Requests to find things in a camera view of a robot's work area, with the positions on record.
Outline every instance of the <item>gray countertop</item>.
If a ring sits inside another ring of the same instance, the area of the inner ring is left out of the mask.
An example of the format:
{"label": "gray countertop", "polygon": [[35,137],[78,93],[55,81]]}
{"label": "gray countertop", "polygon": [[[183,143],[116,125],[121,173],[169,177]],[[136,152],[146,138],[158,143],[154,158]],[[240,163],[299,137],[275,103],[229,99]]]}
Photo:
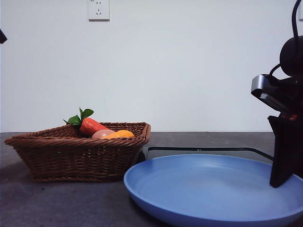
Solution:
{"label": "gray countertop", "polygon": [[[1,133],[1,227],[169,226],[141,210],[123,182],[35,183]],[[251,147],[273,154],[271,132],[152,132],[145,147]],[[303,219],[292,227],[302,226]]]}

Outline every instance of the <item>electrical outlet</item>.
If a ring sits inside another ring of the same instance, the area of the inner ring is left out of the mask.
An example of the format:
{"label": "electrical outlet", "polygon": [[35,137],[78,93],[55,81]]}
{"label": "electrical outlet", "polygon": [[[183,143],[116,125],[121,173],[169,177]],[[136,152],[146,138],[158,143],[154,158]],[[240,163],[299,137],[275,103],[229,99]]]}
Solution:
{"label": "electrical outlet", "polygon": [[89,20],[109,20],[109,0],[88,0]]}

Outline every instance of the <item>brown wicker basket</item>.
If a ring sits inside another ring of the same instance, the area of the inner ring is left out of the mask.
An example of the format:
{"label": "brown wicker basket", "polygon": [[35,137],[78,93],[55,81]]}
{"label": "brown wicker basket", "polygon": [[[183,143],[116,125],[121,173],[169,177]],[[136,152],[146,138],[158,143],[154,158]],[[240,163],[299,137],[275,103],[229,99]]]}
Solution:
{"label": "brown wicker basket", "polygon": [[129,130],[132,139],[90,139],[71,124],[6,139],[37,182],[112,182],[123,179],[149,141],[151,126],[139,123],[101,123],[111,130]]}

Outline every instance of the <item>blue plate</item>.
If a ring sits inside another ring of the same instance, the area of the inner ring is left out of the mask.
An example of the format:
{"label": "blue plate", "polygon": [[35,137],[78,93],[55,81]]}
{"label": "blue plate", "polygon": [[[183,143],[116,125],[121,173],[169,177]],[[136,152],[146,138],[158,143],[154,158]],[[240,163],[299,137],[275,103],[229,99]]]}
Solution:
{"label": "blue plate", "polygon": [[131,167],[124,183],[155,218],[184,227],[284,227],[303,214],[303,180],[269,185],[271,165],[239,157],[173,155]]}

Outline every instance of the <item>toy fruit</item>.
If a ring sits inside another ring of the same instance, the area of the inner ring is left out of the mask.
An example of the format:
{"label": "toy fruit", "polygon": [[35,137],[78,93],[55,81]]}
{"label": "toy fruit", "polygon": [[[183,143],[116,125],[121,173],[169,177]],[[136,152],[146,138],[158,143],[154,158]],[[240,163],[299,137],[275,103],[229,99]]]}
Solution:
{"label": "toy fruit", "polygon": [[72,125],[80,125],[80,131],[86,136],[92,136],[95,132],[102,129],[109,129],[99,122],[95,121],[92,118],[89,118],[94,111],[91,109],[85,109],[84,111],[80,109],[80,117],[75,115],[68,119],[68,121],[64,120],[66,123],[70,123]]}
{"label": "toy fruit", "polygon": [[112,133],[108,136],[101,137],[101,139],[112,139],[112,138],[132,138],[134,134],[128,130],[120,130],[115,133]]}
{"label": "toy fruit", "polygon": [[115,133],[115,131],[113,130],[110,130],[110,129],[102,129],[102,130],[99,130],[97,132],[95,132],[93,135],[92,135],[92,139],[99,139],[101,137],[104,137],[104,136],[108,136],[112,133]]}

